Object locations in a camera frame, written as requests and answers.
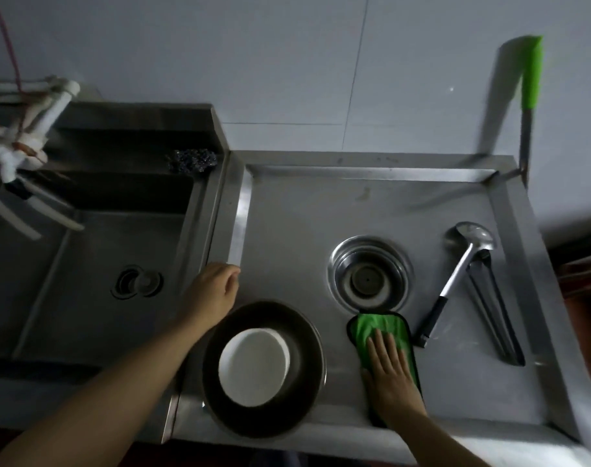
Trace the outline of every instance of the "green handle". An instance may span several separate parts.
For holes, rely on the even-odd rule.
[[[529,42],[523,73],[523,109],[534,109],[537,106],[539,77],[542,72],[542,37],[533,36]]]

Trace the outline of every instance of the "white tile wall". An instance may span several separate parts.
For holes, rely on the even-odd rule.
[[[497,49],[543,34],[529,196],[550,243],[591,230],[591,0],[0,4],[24,77],[212,102],[235,149],[474,152]],[[518,139],[516,95],[493,152]]]

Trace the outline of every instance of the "dark bowl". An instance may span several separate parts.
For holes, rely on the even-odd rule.
[[[222,389],[218,376],[224,346],[250,328],[270,328],[285,338],[291,354],[289,374],[280,392],[258,407],[243,407]],[[203,361],[203,395],[216,420],[247,438],[270,438],[294,429],[315,404],[326,380],[319,334],[298,311],[274,301],[259,301],[229,314],[215,328]]]

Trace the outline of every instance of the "cloth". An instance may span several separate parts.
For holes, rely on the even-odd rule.
[[[356,346],[362,367],[371,370],[366,342],[376,328],[379,328],[382,333],[390,332],[395,337],[397,350],[405,351],[412,379],[420,390],[419,377],[410,341],[410,330],[406,320],[398,314],[359,314],[356,319],[350,322],[351,340]]]

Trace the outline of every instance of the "hand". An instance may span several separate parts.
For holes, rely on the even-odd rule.
[[[397,353],[392,334],[382,337],[379,329],[367,339],[373,375],[362,369],[362,379],[371,405],[386,425],[397,431],[412,414],[427,416],[423,399],[412,380],[406,353]]]
[[[204,333],[222,321],[235,304],[240,272],[236,265],[207,264],[183,294],[183,324]]]

